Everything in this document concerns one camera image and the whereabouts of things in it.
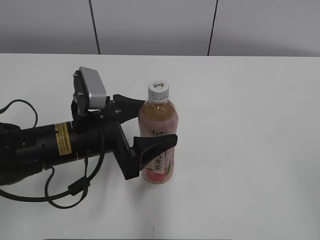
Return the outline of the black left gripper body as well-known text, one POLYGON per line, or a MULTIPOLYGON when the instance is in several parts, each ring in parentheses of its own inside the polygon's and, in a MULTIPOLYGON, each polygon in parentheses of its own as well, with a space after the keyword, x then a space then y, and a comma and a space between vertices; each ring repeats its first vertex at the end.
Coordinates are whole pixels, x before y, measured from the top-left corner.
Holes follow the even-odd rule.
POLYGON ((104 156, 113 153, 123 173, 125 180, 140 176, 136 154, 125 137, 121 124, 115 115, 113 99, 106 98, 103 109, 89 111, 85 116, 79 116, 77 105, 74 100, 71 103, 72 126, 75 143, 78 148, 84 148, 86 156, 99 156, 98 163, 88 177, 92 180, 100 170, 104 156))

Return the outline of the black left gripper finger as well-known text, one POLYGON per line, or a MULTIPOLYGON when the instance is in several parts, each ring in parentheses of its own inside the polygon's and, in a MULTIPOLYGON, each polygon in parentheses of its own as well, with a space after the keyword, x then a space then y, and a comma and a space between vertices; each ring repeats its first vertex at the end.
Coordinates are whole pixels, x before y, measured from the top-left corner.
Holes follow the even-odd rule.
POLYGON ((132 99, 120 94, 113 95, 113 106, 116 119, 120 124, 129 120, 135 119, 139 116, 141 107, 145 100, 132 99))
POLYGON ((175 147, 178 142, 176 134, 154 137, 134 137, 133 150, 136 153, 139 170, 143 170, 153 159, 175 147))

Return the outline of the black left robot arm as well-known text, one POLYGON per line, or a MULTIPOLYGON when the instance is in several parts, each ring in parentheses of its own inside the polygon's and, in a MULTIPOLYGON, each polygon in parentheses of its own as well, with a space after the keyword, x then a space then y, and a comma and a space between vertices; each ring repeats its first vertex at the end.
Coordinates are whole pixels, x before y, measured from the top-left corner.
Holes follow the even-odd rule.
POLYGON ((129 146, 122 124, 136 118, 142 100, 119 94, 106 99, 104 108, 81 113, 71 104, 72 121, 21 129, 0 127, 0 183, 11 185, 50 167, 113 153, 126 180, 136 178, 155 157, 176 146, 167 134, 134 137, 129 146))

